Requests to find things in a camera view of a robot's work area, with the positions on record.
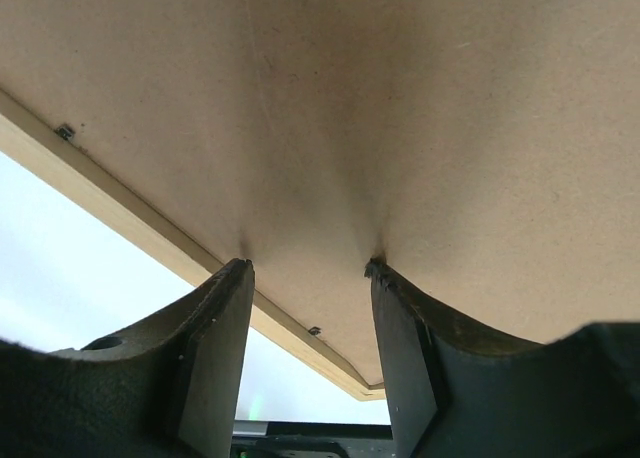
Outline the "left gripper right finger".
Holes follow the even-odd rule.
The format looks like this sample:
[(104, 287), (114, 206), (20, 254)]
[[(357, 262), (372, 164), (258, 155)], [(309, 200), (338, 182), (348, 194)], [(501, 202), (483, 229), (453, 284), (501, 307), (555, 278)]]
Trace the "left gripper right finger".
[(597, 322), (549, 344), (502, 332), (365, 269), (401, 457), (635, 457), (639, 327)]

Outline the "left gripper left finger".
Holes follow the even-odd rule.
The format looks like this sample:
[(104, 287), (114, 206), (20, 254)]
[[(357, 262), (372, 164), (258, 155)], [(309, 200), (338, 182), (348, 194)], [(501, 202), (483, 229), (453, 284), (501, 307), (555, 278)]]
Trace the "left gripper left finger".
[(5, 457), (227, 457), (255, 273), (234, 259), (81, 349), (1, 345)]

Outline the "wooden picture frame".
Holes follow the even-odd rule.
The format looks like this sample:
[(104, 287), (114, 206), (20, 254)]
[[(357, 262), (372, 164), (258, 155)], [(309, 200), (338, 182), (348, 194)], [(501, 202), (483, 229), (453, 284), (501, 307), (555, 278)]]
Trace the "wooden picture frame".
[(359, 400), (373, 257), (508, 333), (639, 317), (639, 0), (1, 0), (1, 148)]

